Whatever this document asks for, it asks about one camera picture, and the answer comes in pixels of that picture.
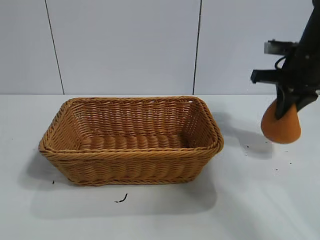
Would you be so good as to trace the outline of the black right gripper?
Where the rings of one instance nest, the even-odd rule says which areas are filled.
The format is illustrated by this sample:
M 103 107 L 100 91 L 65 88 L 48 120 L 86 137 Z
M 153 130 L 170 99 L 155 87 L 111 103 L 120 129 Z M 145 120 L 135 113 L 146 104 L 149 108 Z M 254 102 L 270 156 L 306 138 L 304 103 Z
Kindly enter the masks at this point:
M 279 55 L 274 69 L 254 69 L 250 80 L 276 86 L 275 117 L 282 118 L 293 104 L 300 111 L 315 102 L 320 89 L 319 47 L 265 47 L 264 52 Z

